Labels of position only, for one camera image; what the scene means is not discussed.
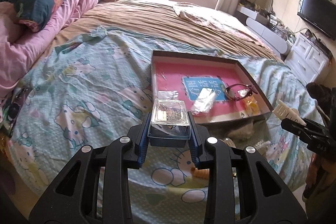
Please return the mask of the red ball earrings bag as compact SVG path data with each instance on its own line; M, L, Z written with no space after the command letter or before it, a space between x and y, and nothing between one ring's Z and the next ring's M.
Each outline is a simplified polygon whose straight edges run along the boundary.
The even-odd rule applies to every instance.
M191 106L193 114L209 113L217 97L217 92L211 88L203 88Z

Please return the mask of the clear box with blue base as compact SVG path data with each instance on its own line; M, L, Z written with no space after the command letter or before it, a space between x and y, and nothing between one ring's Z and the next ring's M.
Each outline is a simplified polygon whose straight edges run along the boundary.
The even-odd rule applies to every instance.
M185 102L155 99L147 136L151 146L183 148L191 136Z

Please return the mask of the dark red strap watch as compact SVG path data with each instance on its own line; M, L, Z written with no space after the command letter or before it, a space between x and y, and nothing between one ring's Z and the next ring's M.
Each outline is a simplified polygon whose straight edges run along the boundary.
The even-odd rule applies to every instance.
M231 101L240 101L257 93L256 88L249 84L233 84L224 88L224 94Z

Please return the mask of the yellow orange earring bag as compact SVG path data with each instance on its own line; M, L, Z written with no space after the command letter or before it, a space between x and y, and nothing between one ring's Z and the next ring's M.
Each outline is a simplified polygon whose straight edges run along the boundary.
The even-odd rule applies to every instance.
M257 116L260 114L258 102L253 95L244 98L243 102L245 103L245 110L249 117Z

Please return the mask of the white drawer cabinet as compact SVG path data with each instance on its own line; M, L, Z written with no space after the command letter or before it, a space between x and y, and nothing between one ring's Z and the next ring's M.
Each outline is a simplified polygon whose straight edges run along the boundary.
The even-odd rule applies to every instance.
M303 34L297 36L285 64L304 84L323 83L331 69L329 58Z

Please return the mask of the light blue cartoon blanket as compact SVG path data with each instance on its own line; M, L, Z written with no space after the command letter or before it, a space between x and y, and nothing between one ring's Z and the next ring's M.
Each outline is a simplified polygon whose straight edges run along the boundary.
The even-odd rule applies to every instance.
M282 100L300 116L323 123L302 82L284 64L261 57L236 56L119 28L98 27L55 47L23 77L18 88L31 88L9 141L13 166L41 197L51 181L83 145L102 147L126 135L142 122L153 105L153 51L209 55L237 60L248 71L270 104ZM201 88L238 83L213 68L177 79L179 96L196 99ZM311 152L296 136L283 130L273 114L253 125L247 140L236 145L270 141L265 157L291 191L305 183ZM140 170L130 170L130 199L135 223L202 223L207 182L191 174L189 148L149 148Z

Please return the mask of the dark shallow cardboard box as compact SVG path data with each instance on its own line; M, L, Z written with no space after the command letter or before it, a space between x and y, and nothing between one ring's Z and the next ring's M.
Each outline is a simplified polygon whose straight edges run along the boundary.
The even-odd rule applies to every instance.
M237 121L261 121L268 119L273 107L256 81L240 61L221 57L153 51L151 60L153 97L157 92L174 91L184 101L187 110L203 88L216 90L217 97L209 113L194 114L198 124L216 124ZM249 117L243 100L231 101L224 94L224 88L233 84L253 85L258 91L253 96L258 102L260 114Z

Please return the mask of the small white earring bag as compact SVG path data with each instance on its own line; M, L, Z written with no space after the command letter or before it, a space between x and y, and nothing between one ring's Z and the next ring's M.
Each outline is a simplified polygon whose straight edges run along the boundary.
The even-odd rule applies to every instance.
M177 100L179 96L179 93L174 91L158 91L157 92L157 98L161 100Z

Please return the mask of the white grey low cabinet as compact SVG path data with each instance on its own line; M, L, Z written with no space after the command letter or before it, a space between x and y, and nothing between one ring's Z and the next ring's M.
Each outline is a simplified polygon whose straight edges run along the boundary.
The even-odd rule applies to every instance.
M278 57L285 60L291 47L281 36L269 28L267 18L242 5L237 6L234 16L266 43Z

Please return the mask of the black flat television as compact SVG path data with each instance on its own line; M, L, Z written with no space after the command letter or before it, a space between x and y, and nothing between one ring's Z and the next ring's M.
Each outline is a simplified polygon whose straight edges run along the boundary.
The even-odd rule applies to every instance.
M329 0L299 0L297 15L331 40L335 40L336 6Z

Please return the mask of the pink floral cloth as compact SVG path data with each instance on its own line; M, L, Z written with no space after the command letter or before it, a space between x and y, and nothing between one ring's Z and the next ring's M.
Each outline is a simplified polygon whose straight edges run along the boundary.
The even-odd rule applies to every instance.
M173 5L173 9L176 15L184 20L212 30L228 33L265 47L265 44L257 35L230 14L186 2L177 2Z

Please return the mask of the pink quilt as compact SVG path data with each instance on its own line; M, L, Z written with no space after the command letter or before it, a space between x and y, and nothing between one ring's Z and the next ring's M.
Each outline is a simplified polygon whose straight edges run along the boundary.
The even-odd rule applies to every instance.
M18 23L14 5L2 2L1 99L15 88L62 28L80 19L97 4L98 0L64 0L45 28L32 32Z

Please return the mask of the tan bed sheet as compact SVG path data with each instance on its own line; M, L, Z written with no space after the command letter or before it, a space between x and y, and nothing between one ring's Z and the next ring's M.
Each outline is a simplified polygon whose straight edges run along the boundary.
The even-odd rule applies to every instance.
M280 60L265 43L265 47L262 47L180 18L173 9L175 4L176 2L168 0L120 0L100 3L61 30L42 56L48 56L54 47L75 36L103 26L117 27L197 47L216 48L226 54Z

